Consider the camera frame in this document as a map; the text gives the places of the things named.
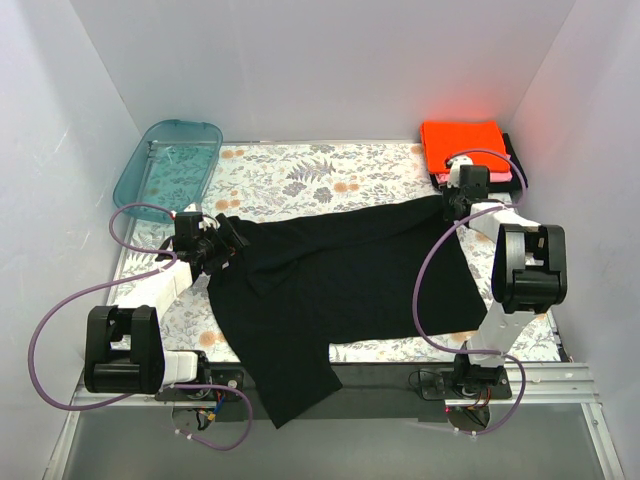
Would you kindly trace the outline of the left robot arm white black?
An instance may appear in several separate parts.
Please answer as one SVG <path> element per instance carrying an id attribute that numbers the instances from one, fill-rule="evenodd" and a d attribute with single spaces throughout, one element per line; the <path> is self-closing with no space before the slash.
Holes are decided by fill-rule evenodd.
<path id="1" fill-rule="evenodd" d="M 221 272 L 248 245 L 223 214 L 176 214 L 174 235 L 157 254 L 158 267 L 137 280 L 118 304 L 98 306 L 88 314 L 87 390 L 153 395 L 178 385 L 190 399 L 205 398 L 213 386 L 205 354 L 165 349 L 160 320 L 201 276 Z"/>

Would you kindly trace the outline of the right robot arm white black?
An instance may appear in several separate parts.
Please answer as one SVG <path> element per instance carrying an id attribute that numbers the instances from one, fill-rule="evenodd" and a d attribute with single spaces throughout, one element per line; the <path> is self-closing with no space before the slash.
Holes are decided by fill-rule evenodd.
<path id="1" fill-rule="evenodd" d="M 453 160 L 444 189 L 445 214 L 495 244 L 492 302 L 479 329 L 455 355 L 443 383 L 467 398 L 488 398 L 497 389 L 511 396 L 505 355 L 535 317 L 567 294 L 564 229 L 520 216 L 489 197 L 490 172 L 467 156 Z"/>

